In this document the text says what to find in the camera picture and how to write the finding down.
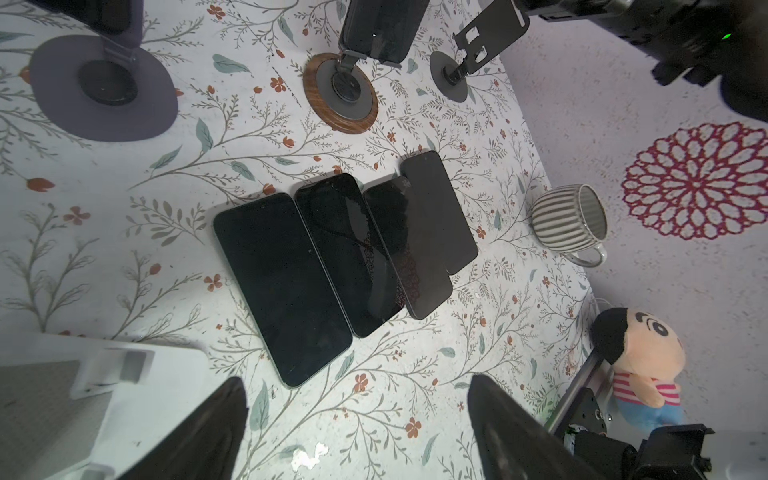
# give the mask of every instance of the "ceramic mug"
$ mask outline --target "ceramic mug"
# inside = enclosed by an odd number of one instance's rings
[[[533,231],[542,245],[563,253],[578,266],[595,267],[607,258],[602,241],[608,233],[605,209],[589,185],[565,185],[536,200],[531,214]],[[595,261],[573,255],[589,248],[600,254]]]

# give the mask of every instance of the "plush toy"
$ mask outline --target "plush toy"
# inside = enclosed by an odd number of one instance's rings
[[[640,430],[685,423],[680,386],[683,343],[655,316],[612,308],[590,328],[594,348],[614,366],[614,397],[622,416]]]

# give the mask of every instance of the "red striped shirt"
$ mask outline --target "red striped shirt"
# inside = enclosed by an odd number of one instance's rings
[[[667,405],[680,405],[680,390],[673,383],[665,383],[659,379],[652,379],[656,390],[664,397]],[[629,386],[629,373],[616,372],[614,374],[614,396],[624,402],[643,405],[640,399]]]

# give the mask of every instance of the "doll face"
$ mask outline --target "doll face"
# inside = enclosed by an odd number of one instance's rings
[[[660,380],[674,380],[685,366],[683,343],[661,319],[638,310],[627,311],[624,354],[619,369]]]

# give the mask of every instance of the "floral tablecloth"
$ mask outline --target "floral tablecloth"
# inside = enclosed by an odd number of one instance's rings
[[[346,4],[286,3],[147,2],[143,46],[167,66],[180,110],[168,132],[129,144],[72,137],[32,95],[34,49],[87,31],[19,0],[0,5],[0,329],[204,350],[222,380],[247,384],[238,479],[477,478],[471,375],[493,377],[543,421],[590,349],[584,272],[529,227],[548,182],[514,92],[498,61],[468,79],[464,104],[437,92],[429,54],[456,54],[451,34],[479,11],[476,0],[442,0],[402,70],[360,65],[379,95],[372,129],[331,131],[300,75],[312,55],[336,50]],[[445,162],[477,260],[429,318],[403,311],[284,388],[211,219],[322,174],[391,177],[423,149]]]

